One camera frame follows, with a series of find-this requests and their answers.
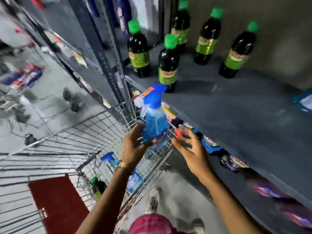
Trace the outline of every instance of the shoe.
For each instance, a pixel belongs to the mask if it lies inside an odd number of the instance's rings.
[[[200,218],[196,218],[191,222],[193,229],[191,234],[205,234],[205,224]]]
[[[158,188],[154,188],[150,193],[150,198],[147,201],[146,213],[156,213],[158,203],[160,200],[160,193]]]

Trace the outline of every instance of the green cap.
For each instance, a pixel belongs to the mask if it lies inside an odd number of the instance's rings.
[[[140,32],[140,24],[137,20],[129,21],[128,26],[129,26],[129,32],[131,34],[136,34],[137,32]]]
[[[93,183],[96,182],[97,180],[98,180],[97,177],[93,177],[93,178],[91,179],[91,184],[93,184]]]
[[[188,9],[188,0],[180,0],[179,10],[187,10],[187,9]]]
[[[220,19],[223,12],[224,12],[224,8],[214,7],[213,11],[211,12],[211,16],[215,17],[216,19]]]
[[[256,21],[252,21],[249,23],[247,26],[247,31],[252,32],[252,33],[257,33],[259,31],[260,25]]]
[[[177,36],[174,34],[167,34],[165,36],[165,48],[174,49],[177,46]]]

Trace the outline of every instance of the pink pants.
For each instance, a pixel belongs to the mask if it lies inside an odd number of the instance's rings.
[[[178,232],[170,221],[158,214],[145,214],[137,218],[131,225],[128,234],[186,234]]]

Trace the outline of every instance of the forearm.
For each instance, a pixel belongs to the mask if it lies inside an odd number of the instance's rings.
[[[129,179],[127,169],[119,167],[110,184],[76,234],[112,234]]]
[[[253,218],[215,174],[206,174],[200,181],[209,190],[230,234],[262,233]]]

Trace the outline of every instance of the bottle with green cap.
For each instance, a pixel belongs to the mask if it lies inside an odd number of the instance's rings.
[[[100,181],[97,177],[93,177],[90,182],[94,195],[96,199],[99,200],[105,189],[107,188],[107,185],[105,184],[105,182]]]
[[[130,38],[128,39],[128,51],[131,65],[136,75],[144,78],[149,75],[149,50],[147,40],[140,33],[140,24],[137,20],[128,22]]]
[[[194,62],[205,65],[210,60],[221,31],[221,15],[224,8],[214,7],[210,18],[204,23],[195,48]]]
[[[247,30],[235,39],[224,63],[220,67],[220,75],[225,78],[233,78],[236,75],[255,46],[259,28],[259,24],[252,21],[249,23]]]
[[[176,85],[179,52],[176,50],[177,37],[173,34],[165,36],[165,48],[158,58],[158,81],[167,86],[165,93],[171,93]]]
[[[188,14],[188,1],[180,0],[178,12],[174,18],[171,29],[171,33],[177,36],[177,49],[179,53],[183,53],[185,51],[189,27],[190,16]]]

